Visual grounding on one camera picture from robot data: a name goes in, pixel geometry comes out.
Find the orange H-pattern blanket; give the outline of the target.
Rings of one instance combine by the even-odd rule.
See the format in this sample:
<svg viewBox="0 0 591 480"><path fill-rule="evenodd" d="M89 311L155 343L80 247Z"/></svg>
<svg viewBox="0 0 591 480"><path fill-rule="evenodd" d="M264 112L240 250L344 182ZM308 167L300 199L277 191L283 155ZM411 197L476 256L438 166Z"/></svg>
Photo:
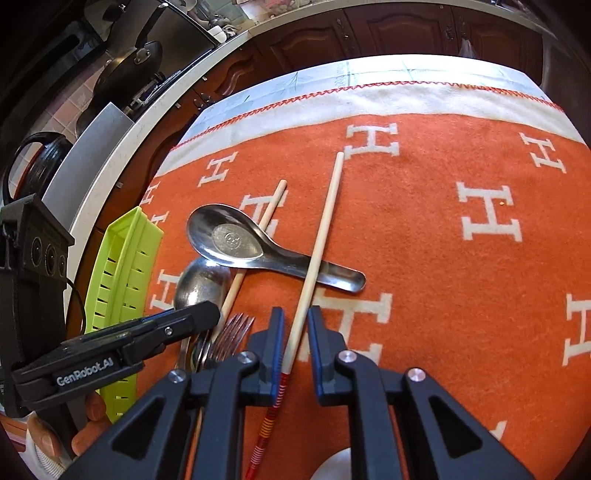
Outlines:
<svg viewBox="0 0 591 480"><path fill-rule="evenodd" d="M190 213L209 203L262 217L311 252L345 157L325 246L365 274L314 304L380 366L427 370L539 479L590 426L590 151L556 103L501 87L373 80L201 114L141 207L163 233L148 312L171 306L195 257Z"/></svg>

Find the large steel tablespoon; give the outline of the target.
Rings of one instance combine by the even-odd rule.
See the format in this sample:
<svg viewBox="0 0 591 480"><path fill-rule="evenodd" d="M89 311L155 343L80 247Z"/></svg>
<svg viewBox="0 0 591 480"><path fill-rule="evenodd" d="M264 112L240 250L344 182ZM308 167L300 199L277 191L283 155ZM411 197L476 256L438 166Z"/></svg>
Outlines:
<svg viewBox="0 0 591 480"><path fill-rule="evenodd" d="M211 301L221 307L230 284L230 270L211 260L198 257L193 260L179 277L174 294L173 306L182 309L202 301ZM177 366L195 371L200 366L204 345L211 337L211 330L201 331L180 342Z"/></svg>

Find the steel Chinese soup spoon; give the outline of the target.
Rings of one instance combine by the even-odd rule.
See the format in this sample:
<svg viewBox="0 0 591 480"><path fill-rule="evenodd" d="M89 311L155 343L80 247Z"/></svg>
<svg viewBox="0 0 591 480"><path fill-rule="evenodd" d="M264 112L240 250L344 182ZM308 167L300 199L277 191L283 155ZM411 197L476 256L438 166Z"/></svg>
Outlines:
<svg viewBox="0 0 591 480"><path fill-rule="evenodd" d="M269 270L304 279L311 257L276 244L245 213L225 204L207 204L188 217L190 245L207 260L246 270Z"/></svg>

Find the white ceramic spoon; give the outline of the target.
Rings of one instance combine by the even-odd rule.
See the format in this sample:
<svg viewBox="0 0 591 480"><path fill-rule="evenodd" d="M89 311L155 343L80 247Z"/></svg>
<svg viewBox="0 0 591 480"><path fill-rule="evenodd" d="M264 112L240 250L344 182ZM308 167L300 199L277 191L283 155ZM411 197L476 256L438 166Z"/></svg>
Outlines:
<svg viewBox="0 0 591 480"><path fill-rule="evenodd" d="M335 453L311 476L311 480L351 480L352 479L351 449Z"/></svg>

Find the steel fork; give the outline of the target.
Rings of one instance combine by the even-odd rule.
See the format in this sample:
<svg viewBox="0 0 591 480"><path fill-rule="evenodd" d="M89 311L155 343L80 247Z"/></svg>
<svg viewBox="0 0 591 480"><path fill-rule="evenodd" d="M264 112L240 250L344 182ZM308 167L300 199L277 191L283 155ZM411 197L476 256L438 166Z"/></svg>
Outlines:
<svg viewBox="0 0 591 480"><path fill-rule="evenodd" d="M208 348L202 367L205 369L211 368L219 362L228 359L235 355L238 347L242 345L242 341L249 334L252 329L252 324L256 320L253 316L245 313L237 313L232 315L226 321L221 333L212 342L211 347Z"/></svg>

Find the light bamboo chopstick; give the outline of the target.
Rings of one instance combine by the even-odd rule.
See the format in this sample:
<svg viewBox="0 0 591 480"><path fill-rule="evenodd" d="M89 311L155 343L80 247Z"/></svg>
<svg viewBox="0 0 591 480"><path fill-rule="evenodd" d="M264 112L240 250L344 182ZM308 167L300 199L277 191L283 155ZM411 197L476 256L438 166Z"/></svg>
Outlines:
<svg viewBox="0 0 591 480"><path fill-rule="evenodd" d="M286 185L281 181L277 186L260 224L241 210L224 204L200 206L189 216L187 236L195 251L204 259L238 270L222 306L224 313L231 310L247 270L283 271L280 263L283 249L266 234L266 223L280 203Z"/></svg>

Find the green plastic utensil tray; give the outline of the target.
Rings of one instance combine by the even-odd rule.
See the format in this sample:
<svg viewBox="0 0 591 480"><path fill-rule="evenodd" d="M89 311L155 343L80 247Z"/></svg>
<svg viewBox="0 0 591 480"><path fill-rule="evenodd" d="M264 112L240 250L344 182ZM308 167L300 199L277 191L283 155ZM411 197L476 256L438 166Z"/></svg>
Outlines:
<svg viewBox="0 0 591 480"><path fill-rule="evenodd" d="M86 292L87 334L143 316L162 236L139 206L107 227Z"/></svg>

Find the light blue table cover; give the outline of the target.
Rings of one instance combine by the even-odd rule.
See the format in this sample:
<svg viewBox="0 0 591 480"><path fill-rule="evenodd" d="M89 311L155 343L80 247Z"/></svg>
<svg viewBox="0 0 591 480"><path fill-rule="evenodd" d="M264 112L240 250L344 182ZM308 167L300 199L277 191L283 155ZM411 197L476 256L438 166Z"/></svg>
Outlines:
<svg viewBox="0 0 591 480"><path fill-rule="evenodd" d="M441 81L498 87L546 97L528 75L495 63L426 54L370 56L284 74L232 94L206 108L182 138L186 141L239 114L298 95L388 81Z"/></svg>

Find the steel stove guard panel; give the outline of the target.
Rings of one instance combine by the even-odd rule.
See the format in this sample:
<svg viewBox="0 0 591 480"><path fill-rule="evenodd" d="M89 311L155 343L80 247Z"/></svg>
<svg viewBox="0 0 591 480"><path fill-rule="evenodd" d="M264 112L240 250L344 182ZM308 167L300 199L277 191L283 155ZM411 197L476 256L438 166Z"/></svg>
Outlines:
<svg viewBox="0 0 591 480"><path fill-rule="evenodd" d="M79 135L58 167L42 202L70 230L83 200L106 160L133 122L109 102Z"/></svg>

